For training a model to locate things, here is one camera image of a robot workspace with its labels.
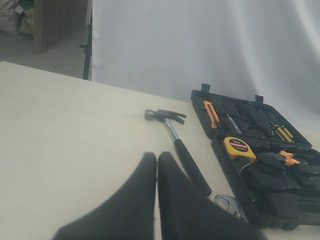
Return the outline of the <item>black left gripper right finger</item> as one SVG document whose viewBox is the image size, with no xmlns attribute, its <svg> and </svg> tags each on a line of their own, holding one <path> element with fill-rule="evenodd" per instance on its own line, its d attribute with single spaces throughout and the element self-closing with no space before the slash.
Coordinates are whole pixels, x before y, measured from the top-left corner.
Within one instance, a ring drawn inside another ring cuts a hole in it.
<svg viewBox="0 0 320 240">
<path fill-rule="evenodd" d="M 164 240 L 265 240 L 264 233 L 208 199 L 170 152 L 158 157 L 158 201 Z"/>
</svg>

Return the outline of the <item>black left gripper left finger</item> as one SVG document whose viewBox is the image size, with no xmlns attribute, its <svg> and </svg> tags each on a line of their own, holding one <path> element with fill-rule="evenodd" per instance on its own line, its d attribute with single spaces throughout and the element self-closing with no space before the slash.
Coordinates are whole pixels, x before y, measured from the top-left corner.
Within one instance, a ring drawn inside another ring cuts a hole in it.
<svg viewBox="0 0 320 240">
<path fill-rule="evenodd" d="M 142 155 L 127 181 L 100 206 L 61 227 L 55 240 L 152 240 L 157 160 Z"/>
</svg>

